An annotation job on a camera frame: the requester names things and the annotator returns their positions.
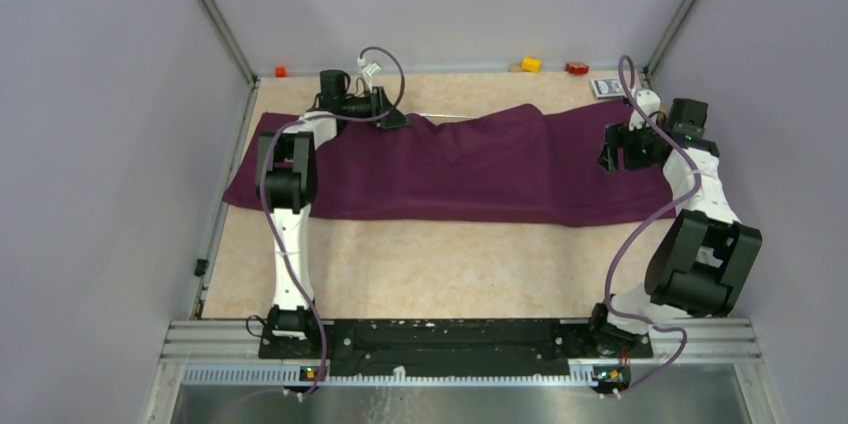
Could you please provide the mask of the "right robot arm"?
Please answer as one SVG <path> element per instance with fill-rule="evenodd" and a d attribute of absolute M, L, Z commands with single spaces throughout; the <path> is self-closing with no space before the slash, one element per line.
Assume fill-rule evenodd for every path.
<path fill-rule="evenodd" d="M 676 216 L 643 283 L 595 305 L 586 341 L 600 356 L 645 342 L 653 323 L 727 316 L 762 246 L 761 232 L 726 199 L 718 146 L 704 137 L 707 103 L 676 98 L 664 112 L 659 97 L 642 90 L 631 108 L 628 122 L 606 127 L 598 162 L 610 173 L 661 166 Z"/>

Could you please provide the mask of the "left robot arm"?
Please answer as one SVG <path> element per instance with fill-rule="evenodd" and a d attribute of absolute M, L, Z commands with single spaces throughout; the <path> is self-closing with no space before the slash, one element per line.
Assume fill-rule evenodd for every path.
<path fill-rule="evenodd" d="M 315 304 L 308 263 L 308 222 L 317 197 L 317 150 L 337 138 L 345 125 L 371 124 L 380 130 L 404 127 L 399 111 L 406 76 L 399 73 L 395 99 L 374 84 L 377 65 L 365 66 L 364 89 L 351 94 L 350 76 L 340 70 L 320 73 L 320 92 L 311 108 L 276 131 L 264 132 L 257 145 L 255 190 L 274 239 L 275 285 L 264 331 L 280 338 L 297 357 L 308 357 L 326 338 Z"/>

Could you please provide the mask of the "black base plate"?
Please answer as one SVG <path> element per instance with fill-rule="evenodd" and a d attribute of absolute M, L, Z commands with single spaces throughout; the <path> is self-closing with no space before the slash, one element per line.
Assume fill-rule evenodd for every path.
<path fill-rule="evenodd" d="M 565 376 L 575 359 L 650 358 L 649 337 L 587 319 L 338 319 L 327 340 L 309 326 L 303 339 L 262 334 L 258 355 L 328 361 L 332 377 Z"/>

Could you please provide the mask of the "purple cloth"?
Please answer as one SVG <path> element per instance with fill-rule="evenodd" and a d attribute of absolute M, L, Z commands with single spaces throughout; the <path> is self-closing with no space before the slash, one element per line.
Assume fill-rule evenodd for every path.
<path fill-rule="evenodd" d="M 619 100 L 545 114 L 522 104 L 434 124 L 412 115 L 382 130 L 349 122 L 317 150 L 316 218 L 558 224 L 639 222 L 675 214 L 658 167 L 608 173 L 597 160 Z"/>

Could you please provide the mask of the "yellow small block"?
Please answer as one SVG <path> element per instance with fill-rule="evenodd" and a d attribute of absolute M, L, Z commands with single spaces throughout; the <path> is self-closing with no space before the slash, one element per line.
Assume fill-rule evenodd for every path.
<path fill-rule="evenodd" d="M 537 73 L 541 70 L 542 62 L 539 59 L 525 57 L 520 63 L 523 72 Z"/>

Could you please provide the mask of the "blue playing card deck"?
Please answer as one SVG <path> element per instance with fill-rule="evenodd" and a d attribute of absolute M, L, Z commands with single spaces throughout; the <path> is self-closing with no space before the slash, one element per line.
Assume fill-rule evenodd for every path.
<path fill-rule="evenodd" d="M 590 88 L 596 100 L 609 100 L 626 96 L 624 86 L 618 78 L 591 79 Z"/>

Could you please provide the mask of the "red small block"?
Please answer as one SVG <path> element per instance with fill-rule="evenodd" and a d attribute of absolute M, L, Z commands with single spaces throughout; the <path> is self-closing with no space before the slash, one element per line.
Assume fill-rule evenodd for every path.
<path fill-rule="evenodd" d="M 585 75 L 590 71 L 590 66 L 585 62 L 572 61 L 567 62 L 564 69 L 571 75 Z"/>

